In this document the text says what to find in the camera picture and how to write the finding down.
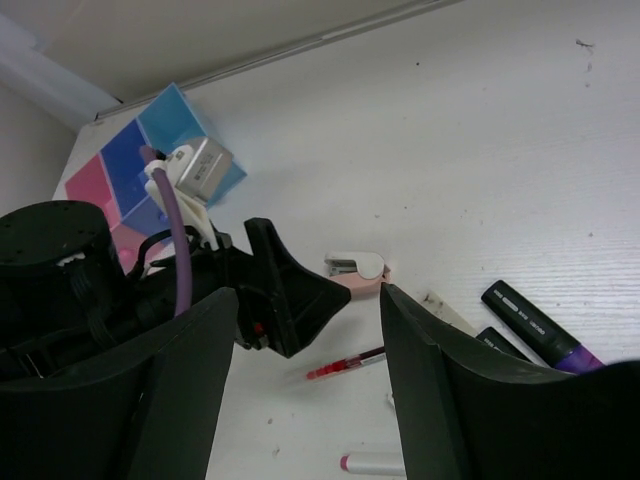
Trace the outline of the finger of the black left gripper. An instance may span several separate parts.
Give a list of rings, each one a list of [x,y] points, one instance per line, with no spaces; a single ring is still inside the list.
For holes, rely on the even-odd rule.
[[[350,290],[297,262],[270,220],[252,218],[244,226],[252,252],[234,251],[236,343],[291,358],[351,301]]]

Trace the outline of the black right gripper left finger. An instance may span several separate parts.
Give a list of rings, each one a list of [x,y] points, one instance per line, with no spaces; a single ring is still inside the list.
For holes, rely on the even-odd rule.
[[[2,478],[204,478],[237,311],[222,288],[58,376],[2,383]]]

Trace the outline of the white pen pink cap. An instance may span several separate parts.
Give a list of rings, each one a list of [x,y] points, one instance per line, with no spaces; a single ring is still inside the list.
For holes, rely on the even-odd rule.
[[[406,476],[400,453],[351,452],[340,458],[340,468],[351,474],[378,476]]]

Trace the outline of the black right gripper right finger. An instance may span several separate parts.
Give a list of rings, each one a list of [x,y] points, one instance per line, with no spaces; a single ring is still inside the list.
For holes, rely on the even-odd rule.
[[[502,353],[399,287],[381,324],[410,479],[635,479],[639,364],[575,375]]]

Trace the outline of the red gel pen clear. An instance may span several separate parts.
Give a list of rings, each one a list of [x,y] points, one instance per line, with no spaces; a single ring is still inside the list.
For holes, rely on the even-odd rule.
[[[358,370],[366,366],[386,360],[385,347],[377,347],[356,355],[329,362],[324,365],[316,365],[313,368],[300,368],[292,370],[284,375],[286,383],[317,382],[325,378],[345,374],[351,370]]]

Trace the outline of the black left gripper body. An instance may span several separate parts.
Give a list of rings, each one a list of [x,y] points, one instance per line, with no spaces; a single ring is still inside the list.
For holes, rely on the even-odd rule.
[[[1,377],[104,380],[143,375],[168,343],[181,374],[228,375],[236,317],[219,294],[216,251],[193,226],[184,236],[193,310],[174,318],[175,260],[142,277],[145,259],[125,274],[102,211],[86,202],[50,201],[1,219]]]

